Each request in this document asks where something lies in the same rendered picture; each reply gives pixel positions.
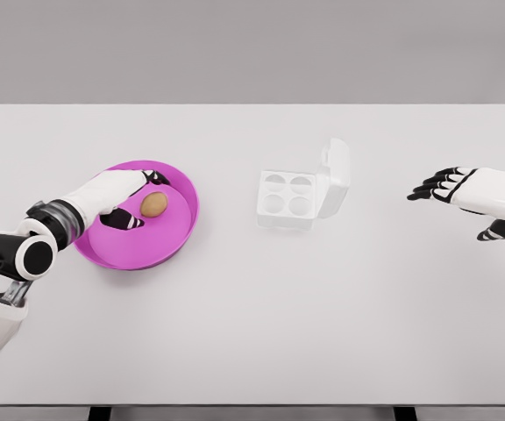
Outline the magenta round plate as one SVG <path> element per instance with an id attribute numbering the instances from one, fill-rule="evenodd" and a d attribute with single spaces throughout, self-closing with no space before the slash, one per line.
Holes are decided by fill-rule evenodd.
<path id="1" fill-rule="evenodd" d="M 179 168 L 159 161 L 127 161 L 113 169 L 153 169 L 169 180 L 168 185 L 147 184 L 121 203 L 122 209 L 141 218 L 140 205 L 153 192 L 165 194 L 167 208 L 130 231 L 110 228 L 96 220 L 74 243 L 75 248 L 87 260 L 117 270 L 151 268 L 170 259 L 184 246 L 196 225 L 200 204 L 195 185 Z"/>

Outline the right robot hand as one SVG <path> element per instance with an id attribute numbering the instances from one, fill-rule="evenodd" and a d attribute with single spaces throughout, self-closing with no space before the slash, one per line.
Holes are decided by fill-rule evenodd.
<path id="1" fill-rule="evenodd" d="M 505 239 L 505 171 L 445 168 L 413 188 L 407 199 L 434 200 L 472 214 L 490 216 L 494 221 L 477 235 L 477 240 Z"/>

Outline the brown egg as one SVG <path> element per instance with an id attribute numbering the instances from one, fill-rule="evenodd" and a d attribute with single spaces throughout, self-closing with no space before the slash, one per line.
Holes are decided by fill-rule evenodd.
<path id="1" fill-rule="evenodd" d="M 153 192 L 145 196 L 140 204 L 140 214 L 145 218 L 156 218 L 168 207 L 168 197 L 163 192 Z"/>

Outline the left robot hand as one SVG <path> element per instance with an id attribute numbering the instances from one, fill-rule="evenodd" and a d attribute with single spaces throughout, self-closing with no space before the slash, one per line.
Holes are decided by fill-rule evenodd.
<path id="1" fill-rule="evenodd" d="M 130 231 L 145 222 L 118 206 L 135 195 L 147 184 L 170 185 L 171 182 L 156 170 L 106 170 L 78 189 L 77 204 L 83 211 L 86 227 L 104 217 L 103 225 Z"/>

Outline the white egg box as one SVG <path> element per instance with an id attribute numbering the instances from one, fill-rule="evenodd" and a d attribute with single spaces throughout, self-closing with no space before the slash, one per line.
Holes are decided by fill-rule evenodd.
<path id="1" fill-rule="evenodd" d="M 342 139 L 330 139 L 313 174 L 260 172 L 257 223 L 264 228 L 308 231 L 315 220 L 338 213 L 350 186 L 350 148 Z"/>

